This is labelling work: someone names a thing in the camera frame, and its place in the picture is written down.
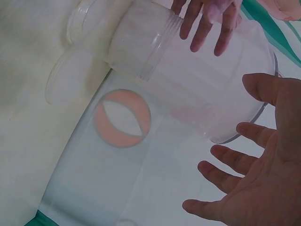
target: transparent lid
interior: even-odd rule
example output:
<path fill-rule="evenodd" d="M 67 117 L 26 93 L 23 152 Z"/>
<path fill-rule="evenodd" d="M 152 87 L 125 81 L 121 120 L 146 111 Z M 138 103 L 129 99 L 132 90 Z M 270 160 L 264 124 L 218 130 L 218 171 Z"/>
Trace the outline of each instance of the transparent lid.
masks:
<path fill-rule="evenodd" d="M 110 70 L 107 52 L 120 19 L 133 0 L 82 0 L 73 10 L 67 39 L 74 44 L 53 67 L 46 86 L 49 104 L 91 96 Z"/>
<path fill-rule="evenodd" d="M 114 0 L 81 0 L 72 11 L 67 25 L 67 40 L 76 44 L 91 33 L 114 3 Z"/>

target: transparent cylinder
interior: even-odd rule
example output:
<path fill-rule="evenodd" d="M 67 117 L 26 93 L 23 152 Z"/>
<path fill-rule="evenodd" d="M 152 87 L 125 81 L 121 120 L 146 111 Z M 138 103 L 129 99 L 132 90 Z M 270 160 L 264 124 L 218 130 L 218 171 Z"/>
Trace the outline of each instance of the transparent cylinder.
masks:
<path fill-rule="evenodd" d="M 169 115 L 220 144 L 237 137 L 239 122 L 254 121 L 263 111 L 265 104 L 253 99 L 242 84 L 246 73 L 277 73 L 274 54 L 258 23 L 243 21 L 224 54 L 216 57 L 220 24 L 213 25 L 201 50 L 192 53 L 190 44 L 198 23 L 188 39 L 181 40 L 183 19 L 155 2 L 114 0 L 106 15 L 83 41 L 61 57 L 50 77 L 69 75 L 72 79 L 74 73 L 66 73 L 66 59 L 73 71 L 89 71 L 90 61 L 107 62 L 165 102 Z M 51 83 L 47 90 L 60 93 Z"/>

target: white surface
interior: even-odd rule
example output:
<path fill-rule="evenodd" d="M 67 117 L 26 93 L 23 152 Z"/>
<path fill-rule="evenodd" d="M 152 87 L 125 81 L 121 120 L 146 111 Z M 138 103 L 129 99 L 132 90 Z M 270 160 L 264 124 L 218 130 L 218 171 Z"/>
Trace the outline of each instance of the white surface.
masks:
<path fill-rule="evenodd" d="M 60 108 L 45 101 L 48 75 L 65 51 L 63 31 L 75 4 L 0 1 L 0 225 L 23 226 L 35 216 L 95 91 L 86 89 L 76 103 Z"/>
<path fill-rule="evenodd" d="M 95 105 L 114 89 L 133 90 L 150 107 L 153 126 L 146 139 L 131 148 L 110 146 L 95 130 Z M 127 121 L 120 107 L 119 121 Z M 182 201 L 197 198 L 201 188 L 195 169 L 204 143 L 167 110 L 164 103 L 112 72 L 64 150 L 39 210 L 61 226 L 113 226 L 122 219 L 140 226 L 181 226 L 190 221 Z M 132 125 L 123 130 L 129 132 Z"/>

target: palm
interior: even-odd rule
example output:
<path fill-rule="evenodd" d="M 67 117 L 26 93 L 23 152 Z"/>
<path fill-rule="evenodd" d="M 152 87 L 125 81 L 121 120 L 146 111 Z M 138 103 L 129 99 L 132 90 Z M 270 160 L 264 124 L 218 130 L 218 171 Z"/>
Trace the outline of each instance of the palm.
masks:
<path fill-rule="evenodd" d="M 293 82 L 298 86 L 280 89 L 279 84 L 277 88 L 272 84 L 282 79 L 266 75 L 261 77 L 253 77 L 245 86 L 256 99 L 264 99 L 276 106 L 278 130 L 250 123 L 238 125 L 237 129 L 241 135 L 265 149 L 260 158 L 220 145 L 213 146 L 212 155 L 245 177 L 230 175 L 206 161 L 201 162 L 198 166 L 199 171 L 227 195 L 216 202 L 186 201 L 183 207 L 188 212 L 202 218 L 222 221 L 230 226 L 294 225 L 298 219 L 301 210 L 301 119 L 296 121 L 294 116 L 298 118 L 298 115 L 301 115 L 301 102 L 298 99 L 295 99 L 295 103 L 288 101 L 288 96 L 295 88 L 301 97 L 301 82 L 285 80 L 286 83 Z M 263 93 L 260 93 L 260 79 L 266 80 L 268 85 L 262 87 L 265 90 Z M 275 89 L 277 92 L 274 90 L 269 96 L 269 89 Z M 294 125 L 290 122 L 291 118 L 294 118 Z"/>

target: green fabric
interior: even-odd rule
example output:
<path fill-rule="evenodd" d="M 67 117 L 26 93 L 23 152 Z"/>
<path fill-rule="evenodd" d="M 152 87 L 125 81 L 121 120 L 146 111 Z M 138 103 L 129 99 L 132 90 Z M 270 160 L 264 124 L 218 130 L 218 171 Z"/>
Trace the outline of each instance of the green fabric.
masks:
<path fill-rule="evenodd" d="M 25 226 L 59 226 L 54 221 L 46 217 L 38 210 L 34 219 L 28 222 Z"/>
<path fill-rule="evenodd" d="M 256 20 L 261 24 L 269 42 L 273 46 L 301 67 L 301 59 L 296 56 L 282 31 L 275 24 L 264 7 L 262 7 L 256 0 L 243 0 L 242 11 L 249 19 Z"/>

